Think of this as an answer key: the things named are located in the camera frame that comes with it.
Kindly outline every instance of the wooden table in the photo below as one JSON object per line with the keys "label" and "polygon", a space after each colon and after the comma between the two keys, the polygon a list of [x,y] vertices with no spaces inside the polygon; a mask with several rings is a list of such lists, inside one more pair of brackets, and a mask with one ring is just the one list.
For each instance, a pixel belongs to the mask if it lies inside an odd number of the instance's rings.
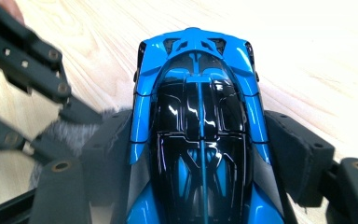
{"label": "wooden table", "polygon": [[[249,40],[266,109],[291,116],[358,157],[358,0],[18,0],[25,22],[62,50],[75,95],[97,110],[130,107],[140,41],[199,27]],[[0,73],[0,118],[35,137],[58,107]],[[0,203],[28,188],[33,162],[0,152]],[[324,209],[297,208],[301,223]]]}

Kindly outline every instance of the blue car body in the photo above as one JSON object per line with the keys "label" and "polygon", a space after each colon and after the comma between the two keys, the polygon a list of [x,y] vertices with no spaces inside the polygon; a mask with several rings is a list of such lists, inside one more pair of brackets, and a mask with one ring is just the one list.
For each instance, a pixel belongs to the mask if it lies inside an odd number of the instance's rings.
{"label": "blue car body", "polygon": [[284,222],[257,79],[252,46],[231,35],[141,43],[130,164],[148,153],[150,181],[127,223]]}

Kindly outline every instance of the wood grain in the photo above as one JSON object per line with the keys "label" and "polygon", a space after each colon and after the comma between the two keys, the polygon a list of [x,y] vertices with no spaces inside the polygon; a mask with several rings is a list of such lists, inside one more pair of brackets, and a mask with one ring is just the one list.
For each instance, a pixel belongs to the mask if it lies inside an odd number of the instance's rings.
{"label": "wood grain", "polygon": [[[140,41],[199,27],[249,40],[266,109],[298,120],[358,157],[358,0],[18,0],[25,23],[60,49],[74,93],[94,108],[130,107]],[[0,117],[34,137],[58,107],[6,84]],[[27,190],[32,162],[0,153],[0,203]],[[324,209],[297,208],[301,223]]]}

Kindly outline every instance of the wooden surface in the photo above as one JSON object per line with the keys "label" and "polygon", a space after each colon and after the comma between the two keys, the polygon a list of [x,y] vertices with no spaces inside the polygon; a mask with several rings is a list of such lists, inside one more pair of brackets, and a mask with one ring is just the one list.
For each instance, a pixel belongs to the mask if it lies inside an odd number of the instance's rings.
{"label": "wooden surface", "polygon": [[[358,157],[358,0],[18,0],[27,26],[62,50],[74,93],[98,110],[129,107],[140,41],[197,26],[249,40],[266,109]],[[0,117],[34,137],[58,107],[0,74]],[[27,190],[32,161],[0,153],[0,203]],[[297,209],[323,223],[324,208]]]}

